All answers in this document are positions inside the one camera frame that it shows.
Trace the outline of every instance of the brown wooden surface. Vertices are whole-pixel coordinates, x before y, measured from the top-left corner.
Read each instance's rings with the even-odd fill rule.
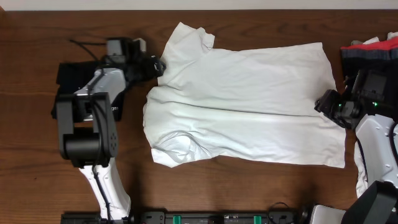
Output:
[[[340,91],[339,47],[354,39],[385,39],[398,30],[397,11],[7,12],[0,20],[1,223],[58,223],[64,211],[98,210],[83,175],[60,157],[57,124],[50,116],[58,64],[91,60],[67,39],[142,37],[149,52],[160,55],[180,21],[214,34],[216,48],[323,42]],[[267,210],[274,202],[299,207],[311,200],[345,209],[356,200],[352,134],[345,169],[228,157],[173,169],[154,164],[142,130],[142,107],[154,85],[127,93],[118,123],[118,169],[133,209]]]

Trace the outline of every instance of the black fabric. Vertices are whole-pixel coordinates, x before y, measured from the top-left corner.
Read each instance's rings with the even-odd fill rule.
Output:
[[[73,94],[83,88],[94,77],[97,66],[96,62],[60,63],[57,75],[59,88],[51,111],[53,119],[57,118],[55,102],[58,96],[61,94]],[[123,101],[124,92],[120,93],[112,103],[115,121],[120,121],[122,118]]]

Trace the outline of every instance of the white wall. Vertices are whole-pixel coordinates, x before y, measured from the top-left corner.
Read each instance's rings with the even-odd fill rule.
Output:
[[[13,10],[398,9],[398,0],[0,0]]]

